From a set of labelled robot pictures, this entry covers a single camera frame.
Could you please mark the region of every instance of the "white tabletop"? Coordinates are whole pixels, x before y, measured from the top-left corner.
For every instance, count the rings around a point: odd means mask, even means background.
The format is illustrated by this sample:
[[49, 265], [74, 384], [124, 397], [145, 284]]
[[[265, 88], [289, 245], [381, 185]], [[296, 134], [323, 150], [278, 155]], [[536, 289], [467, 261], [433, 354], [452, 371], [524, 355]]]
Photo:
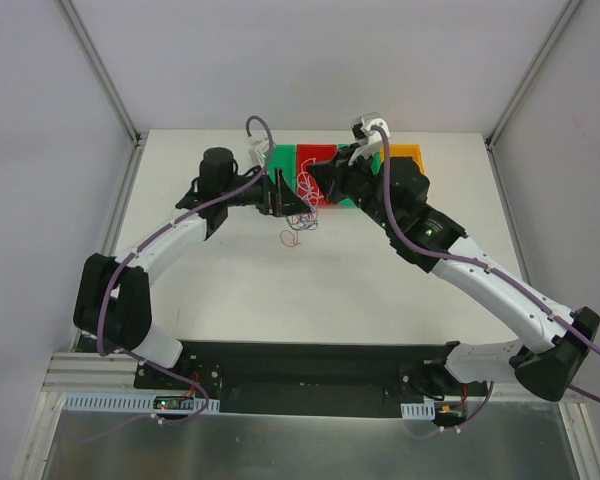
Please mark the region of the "white tabletop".
[[[278, 144], [350, 143], [351, 132], [274, 131]], [[478, 134], [392, 133], [419, 144], [429, 203], [518, 273], [504, 213]], [[209, 147], [251, 166], [242, 131], [153, 130], [118, 249], [167, 218]], [[474, 300], [402, 260], [383, 230], [352, 208], [320, 209], [319, 227], [285, 247], [284, 219], [232, 208], [207, 242], [184, 255], [151, 290], [154, 322], [188, 340], [443, 344], [491, 343], [513, 333]]]

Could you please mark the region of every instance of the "white wall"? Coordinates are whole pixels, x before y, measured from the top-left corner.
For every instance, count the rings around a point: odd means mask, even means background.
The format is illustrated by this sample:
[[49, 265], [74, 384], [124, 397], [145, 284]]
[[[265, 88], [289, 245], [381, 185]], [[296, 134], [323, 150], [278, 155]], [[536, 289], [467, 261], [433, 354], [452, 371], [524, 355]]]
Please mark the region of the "white wall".
[[54, 2], [0, 2], [0, 479], [129, 153]]
[[[600, 0], [585, 2], [495, 155], [532, 283], [600, 314]], [[600, 394], [594, 354], [578, 381]]]
[[493, 127], [565, 0], [76, 0], [152, 128]]

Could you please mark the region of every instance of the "tangled cord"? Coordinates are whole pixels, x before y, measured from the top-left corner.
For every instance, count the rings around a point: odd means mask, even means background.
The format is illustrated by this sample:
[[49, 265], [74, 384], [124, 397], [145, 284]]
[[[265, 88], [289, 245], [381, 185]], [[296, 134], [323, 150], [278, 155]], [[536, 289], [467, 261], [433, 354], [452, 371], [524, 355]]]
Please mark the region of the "tangled cord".
[[[318, 228], [318, 202], [320, 201], [320, 191], [317, 187], [313, 186], [311, 176], [307, 172], [300, 172], [296, 181], [297, 191], [303, 192], [299, 197], [311, 207], [311, 211], [286, 217], [287, 225], [290, 230], [283, 230], [280, 232], [280, 241], [284, 246], [289, 248], [300, 245], [299, 234], [301, 231], [315, 230]], [[285, 237], [288, 237], [289, 235], [291, 236], [290, 243], [285, 241]]]

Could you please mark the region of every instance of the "robotic arm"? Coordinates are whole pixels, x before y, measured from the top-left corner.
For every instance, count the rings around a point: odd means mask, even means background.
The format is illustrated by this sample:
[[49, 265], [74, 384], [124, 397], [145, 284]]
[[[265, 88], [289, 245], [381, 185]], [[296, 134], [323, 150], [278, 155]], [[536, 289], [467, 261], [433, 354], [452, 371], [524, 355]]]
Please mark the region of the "robotic arm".
[[171, 228], [162, 234], [148, 235], [136, 243], [146, 245], [144, 248], [128, 248], [112, 257], [94, 254], [87, 259], [73, 316], [76, 327], [97, 334], [107, 285], [124, 259], [133, 254], [107, 299], [103, 334], [106, 345], [123, 348], [165, 368], [190, 372], [191, 355], [187, 348], [152, 322], [149, 289], [173, 262], [216, 232], [227, 219], [229, 207], [254, 205], [263, 215], [275, 217], [310, 211], [310, 207], [287, 185], [282, 171], [275, 169], [275, 181], [262, 175], [241, 194], [187, 216], [191, 209], [245, 187], [260, 170], [261, 167], [256, 166], [239, 175], [238, 164], [230, 150], [207, 150], [200, 163], [199, 177], [193, 180], [189, 191], [160, 225], [170, 224]]
[[[383, 144], [378, 128], [389, 136], [387, 124], [378, 114], [356, 119], [352, 126], [356, 142], [341, 147], [332, 160], [308, 167], [325, 199], [333, 203], [351, 199], [385, 229], [398, 255], [460, 288], [519, 337], [514, 342], [493, 345], [449, 344], [448, 356], [431, 367], [431, 375], [439, 377], [434, 382], [444, 382], [445, 374], [460, 383], [483, 380], [512, 383], [517, 379], [541, 398], [551, 401], [562, 398], [588, 348], [554, 318], [565, 319], [592, 340], [599, 316], [587, 307], [573, 311], [515, 278], [485, 253], [464, 228], [427, 204], [429, 179], [411, 158], [392, 158], [389, 185], [392, 211], [401, 233], [420, 251], [405, 245], [387, 218], [384, 165], [377, 175], [371, 170], [372, 155]], [[423, 255], [421, 250], [479, 259], [487, 268]], [[515, 283], [523, 284], [536, 301], [523, 295]], [[548, 306], [551, 313], [545, 313], [538, 304]]]

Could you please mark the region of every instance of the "tabletop surface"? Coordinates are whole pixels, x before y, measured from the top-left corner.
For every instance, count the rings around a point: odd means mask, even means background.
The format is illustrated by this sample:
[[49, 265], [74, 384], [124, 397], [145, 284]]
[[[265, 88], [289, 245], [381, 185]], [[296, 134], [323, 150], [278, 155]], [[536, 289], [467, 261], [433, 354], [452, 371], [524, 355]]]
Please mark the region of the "tabletop surface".
[[[351, 132], [274, 131], [277, 144], [350, 143]], [[418, 144], [429, 203], [518, 273], [491, 166], [478, 134], [392, 133]], [[133, 186], [118, 250], [163, 224], [198, 174], [204, 150], [230, 148], [250, 167], [242, 131], [153, 130]], [[319, 210], [315, 231], [286, 247], [284, 219], [232, 208], [207, 242], [151, 290], [154, 322], [187, 340], [443, 344], [492, 343], [513, 333], [455, 287], [408, 264], [355, 208]]]

